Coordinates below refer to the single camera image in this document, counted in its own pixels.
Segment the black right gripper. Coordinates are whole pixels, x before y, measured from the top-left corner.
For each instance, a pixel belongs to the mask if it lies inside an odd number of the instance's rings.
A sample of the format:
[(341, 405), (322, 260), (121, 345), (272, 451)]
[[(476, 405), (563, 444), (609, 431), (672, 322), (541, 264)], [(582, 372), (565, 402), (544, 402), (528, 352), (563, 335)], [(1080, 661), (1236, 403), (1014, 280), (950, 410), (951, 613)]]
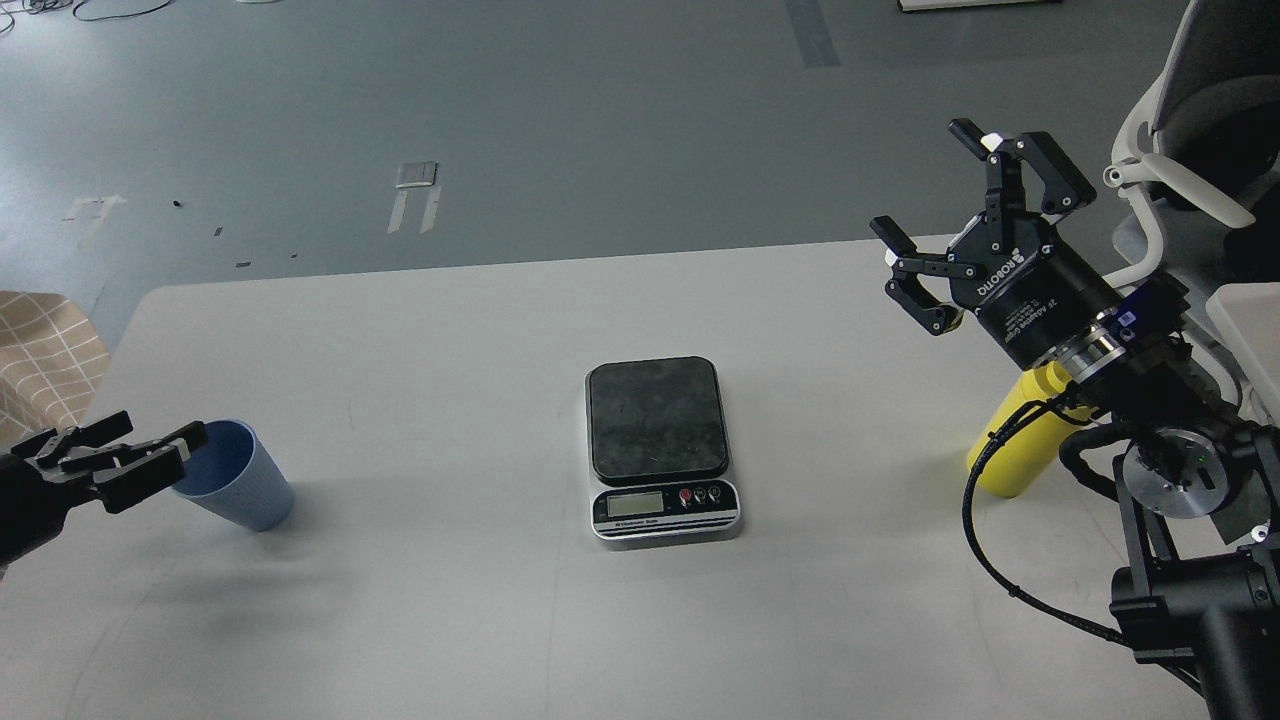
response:
[[(870, 228), (891, 255), (884, 292), (932, 336), (955, 331), (965, 309), (1018, 366), (1038, 366), (1120, 304), (1053, 227), (1098, 191), (1047, 132), (1006, 138), (968, 118), (952, 119), (948, 132), (986, 164), (983, 210), (946, 254), (922, 252), (891, 217), (874, 217)], [(956, 305), (922, 277), (950, 279)]]

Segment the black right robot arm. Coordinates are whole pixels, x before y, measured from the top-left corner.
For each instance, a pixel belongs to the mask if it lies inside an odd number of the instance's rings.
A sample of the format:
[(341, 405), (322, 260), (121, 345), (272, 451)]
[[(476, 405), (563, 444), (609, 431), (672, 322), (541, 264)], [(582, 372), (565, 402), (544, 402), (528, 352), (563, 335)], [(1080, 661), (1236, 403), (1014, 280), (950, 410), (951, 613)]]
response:
[[(1123, 293), (1060, 236), (1096, 188), (1055, 138), (948, 132), (986, 169), (984, 206), (941, 252), (890, 217), (870, 228), (892, 255), (886, 293), (933, 336), (970, 313), (1023, 370), (1057, 363), (1047, 398), (988, 434), (963, 491), (963, 532), (1012, 598), (1132, 651), (1190, 687), (1213, 719), (1277, 716), (1277, 429), (1247, 420), (1197, 369), (1183, 334), (1187, 287), (1165, 272)], [(978, 480), (1034, 421), (1070, 407), (1105, 416), (1059, 446), (1065, 469), (1117, 505), (1128, 562), (1110, 629), (1038, 600), (989, 561), (973, 518)]]

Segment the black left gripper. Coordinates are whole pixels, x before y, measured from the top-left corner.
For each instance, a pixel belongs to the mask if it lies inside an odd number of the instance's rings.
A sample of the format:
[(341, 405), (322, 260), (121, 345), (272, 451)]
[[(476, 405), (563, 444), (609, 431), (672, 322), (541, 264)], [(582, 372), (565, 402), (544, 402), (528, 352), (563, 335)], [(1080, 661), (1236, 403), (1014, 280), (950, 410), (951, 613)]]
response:
[(204, 421), (156, 439), (124, 443), (133, 429), (128, 411), (119, 411), (84, 427), (36, 430), (3, 455), (3, 570), (60, 536), (76, 506), (76, 488), (46, 480), (38, 469), (51, 470), (60, 462), (60, 470), (91, 500), (106, 512), (120, 514), (186, 478), (186, 464), (209, 442)]

